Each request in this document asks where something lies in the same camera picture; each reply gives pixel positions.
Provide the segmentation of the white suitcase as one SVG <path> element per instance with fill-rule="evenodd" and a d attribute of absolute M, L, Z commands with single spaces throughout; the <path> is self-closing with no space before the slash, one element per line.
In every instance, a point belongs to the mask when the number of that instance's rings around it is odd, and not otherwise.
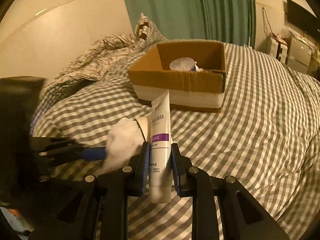
<path fill-rule="evenodd" d="M 287 57 L 287 43 L 279 37 L 269 36 L 267 39 L 267 54 L 285 63 Z"/>

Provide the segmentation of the green curtain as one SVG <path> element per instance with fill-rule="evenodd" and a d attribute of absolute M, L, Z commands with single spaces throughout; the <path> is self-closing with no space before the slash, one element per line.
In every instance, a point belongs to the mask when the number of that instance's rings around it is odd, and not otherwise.
<path fill-rule="evenodd" d="M 125 4 L 132 26 L 144 14 L 169 39 L 255 45 L 255 0 L 125 0 Z"/>

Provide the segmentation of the white purple cream tube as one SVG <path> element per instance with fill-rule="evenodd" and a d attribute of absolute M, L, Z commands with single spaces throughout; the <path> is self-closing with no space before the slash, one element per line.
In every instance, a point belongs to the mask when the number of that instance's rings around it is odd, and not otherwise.
<path fill-rule="evenodd" d="M 170 95 L 165 91 L 152 102 L 150 137 L 150 202 L 171 201 L 171 121 Z"/>

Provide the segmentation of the cardboard box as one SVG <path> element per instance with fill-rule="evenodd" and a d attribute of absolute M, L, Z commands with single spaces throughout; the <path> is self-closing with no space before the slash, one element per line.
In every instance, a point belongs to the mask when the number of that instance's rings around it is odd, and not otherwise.
<path fill-rule="evenodd" d="M 171 61 L 192 58 L 204 71 L 175 71 Z M 176 109 L 218 113 L 225 97 L 225 45 L 209 40 L 169 40 L 152 46 L 128 74 L 139 100 L 149 103 L 166 90 Z"/>

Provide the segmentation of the black wall television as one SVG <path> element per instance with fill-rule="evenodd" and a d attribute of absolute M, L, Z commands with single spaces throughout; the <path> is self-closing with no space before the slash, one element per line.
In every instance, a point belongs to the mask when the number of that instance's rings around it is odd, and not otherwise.
<path fill-rule="evenodd" d="M 287 0 L 287 21 L 319 42 L 319 20 L 292 0 Z"/>

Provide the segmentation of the checked pillow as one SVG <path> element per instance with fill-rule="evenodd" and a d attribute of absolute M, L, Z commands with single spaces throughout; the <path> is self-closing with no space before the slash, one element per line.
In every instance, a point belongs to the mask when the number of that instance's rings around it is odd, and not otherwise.
<path fill-rule="evenodd" d="M 166 37 L 162 35 L 157 25 L 143 13 L 140 14 L 137 22 L 135 36 L 138 43 L 143 47 L 166 40 Z"/>

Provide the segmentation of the blue tissue pack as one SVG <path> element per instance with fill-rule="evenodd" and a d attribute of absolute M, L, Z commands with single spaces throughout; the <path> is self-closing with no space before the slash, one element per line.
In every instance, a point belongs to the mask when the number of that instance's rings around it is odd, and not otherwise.
<path fill-rule="evenodd" d="M 202 71 L 204 71 L 204 69 L 203 69 L 203 68 L 199 68 L 199 67 L 197 66 L 197 64 L 195 64 L 194 70 L 197 71 L 197 72 L 202 72 Z"/>

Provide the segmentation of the floral white blanket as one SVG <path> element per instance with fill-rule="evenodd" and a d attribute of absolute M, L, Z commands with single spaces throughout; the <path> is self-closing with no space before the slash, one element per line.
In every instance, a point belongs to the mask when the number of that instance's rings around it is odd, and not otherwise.
<path fill-rule="evenodd" d="M 41 97 L 44 97 L 54 86 L 69 81 L 101 80 L 112 64 L 140 51 L 144 42 L 144 39 L 134 34 L 112 35 L 97 40 L 91 48 L 63 68 L 56 77 L 45 83 L 41 90 Z"/>

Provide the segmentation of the grey mini fridge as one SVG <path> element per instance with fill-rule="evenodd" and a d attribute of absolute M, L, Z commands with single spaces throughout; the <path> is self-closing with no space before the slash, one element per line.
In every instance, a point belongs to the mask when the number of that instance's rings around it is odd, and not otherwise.
<path fill-rule="evenodd" d="M 311 48 L 292 32 L 287 38 L 287 44 L 286 65 L 292 70 L 306 74 L 311 60 Z"/>

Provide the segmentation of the white sock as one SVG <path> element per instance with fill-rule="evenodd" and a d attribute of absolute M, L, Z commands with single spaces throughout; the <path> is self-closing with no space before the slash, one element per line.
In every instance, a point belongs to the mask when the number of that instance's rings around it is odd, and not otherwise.
<path fill-rule="evenodd" d="M 106 139 L 106 158 L 95 176 L 118 170 L 140 154 L 143 142 L 150 141 L 151 116 L 122 118 L 110 130 Z"/>

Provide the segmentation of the clear round plastic container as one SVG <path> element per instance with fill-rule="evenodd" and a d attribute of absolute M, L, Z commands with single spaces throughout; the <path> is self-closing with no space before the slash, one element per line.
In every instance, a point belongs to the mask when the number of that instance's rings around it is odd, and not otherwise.
<path fill-rule="evenodd" d="M 171 61 L 169 64 L 169 68 L 171 70 L 182 72 L 197 71 L 199 68 L 196 64 L 197 62 L 194 61 L 192 58 L 182 57 L 179 59 L 175 59 L 174 61 Z"/>

